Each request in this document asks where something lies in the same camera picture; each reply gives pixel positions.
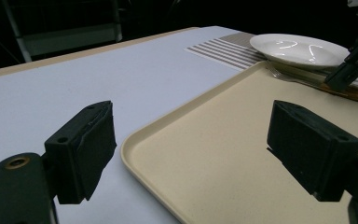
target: dark floor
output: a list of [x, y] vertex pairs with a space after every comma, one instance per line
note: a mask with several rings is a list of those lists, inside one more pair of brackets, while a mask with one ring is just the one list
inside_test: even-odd
[[[27, 0], [13, 0], [19, 4], [25, 1]], [[58, 1], [61, 4], [63, 0], [33, 1], [43, 4]], [[186, 27], [210, 25], [224, 26], [255, 35], [281, 33], [312, 36], [346, 48], [349, 48], [358, 36], [357, 8], [348, 7], [347, 1], [343, 0], [331, 0], [328, 5], [325, 5], [324, 0], [254, 1], [250, 6], [243, 6], [245, 3], [235, 0], [227, 0], [219, 4], [207, 0], [176, 0], [173, 2], [167, 0], [118, 0], [117, 4], [120, 8], [119, 19], [123, 34], [121, 41]], [[103, 14], [106, 7], [88, 7], [88, 15], [85, 17], [96, 18], [96, 15], [91, 13], [92, 9], [98, 11], [101, 20], [106, 19]], [[37, 22], [34, 20], [33, 14], [22, 13], [21, 15], [26, 21]], [[98, 46], [40, 55], [34, 57], [33, 60]], [[0, 68], [19, 63], [24, 63], [24, 60], [5, 11], [0, 6]]]

